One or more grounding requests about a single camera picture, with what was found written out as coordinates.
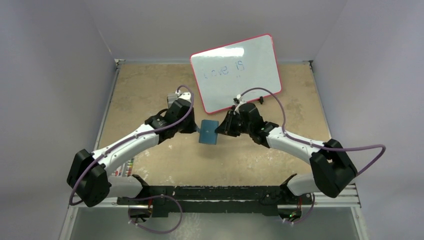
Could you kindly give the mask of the blue leather card holder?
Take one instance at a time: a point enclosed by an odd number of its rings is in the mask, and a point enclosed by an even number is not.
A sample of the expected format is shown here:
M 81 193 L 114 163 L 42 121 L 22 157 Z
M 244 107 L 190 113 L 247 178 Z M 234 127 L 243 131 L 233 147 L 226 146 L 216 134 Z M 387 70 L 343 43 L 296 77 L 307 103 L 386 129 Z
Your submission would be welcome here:
M 215 132 L 215 130 L 218 128 L 218 126 L 219 122 L 217 120 L 202 120 L 200 127 L 198 128 L 198 142 L 200 144 L 216 145 L 218 134 Z

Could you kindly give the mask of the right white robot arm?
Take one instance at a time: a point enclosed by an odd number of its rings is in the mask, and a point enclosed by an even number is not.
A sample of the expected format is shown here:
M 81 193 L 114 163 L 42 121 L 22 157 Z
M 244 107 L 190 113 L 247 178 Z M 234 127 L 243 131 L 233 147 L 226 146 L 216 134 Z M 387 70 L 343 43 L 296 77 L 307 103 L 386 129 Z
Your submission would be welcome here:
M 349 156 L 338 150 L 341 144 L 337 140 L 317 141 L 284 131 L 278 124 L 263 120 L 253 103 L 229 110 L 215 133 L 231 137 L 247 134 L 258 145 L 283 151 L 309 164 L 311 173 L 294 174 L 283 183 L 280 196 L 288 204 L 309 193 L 321 192 L 336 198 L 358 175 Z

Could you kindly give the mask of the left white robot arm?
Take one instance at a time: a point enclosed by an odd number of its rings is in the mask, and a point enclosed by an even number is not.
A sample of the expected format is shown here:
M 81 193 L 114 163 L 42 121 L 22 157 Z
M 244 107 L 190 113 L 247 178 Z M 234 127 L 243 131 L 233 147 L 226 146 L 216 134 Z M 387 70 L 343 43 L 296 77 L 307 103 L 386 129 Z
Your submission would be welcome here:
M 146 203 L 149 191 L 136 175 L 113 176 L 124 162 L 139 153 L 155 147 L 176 133 L 194 133 L 193 100 L 179 97 L 164 116 L 151 116 L 135 131 L 104 148 L 88 152 L 78 151 L 73 159 L 66 182 L 72 188 L 69 204 L 75 206 L 74 196 L 88 207 L 96 206 L 106 198 L 130 198 L 138 205 Z

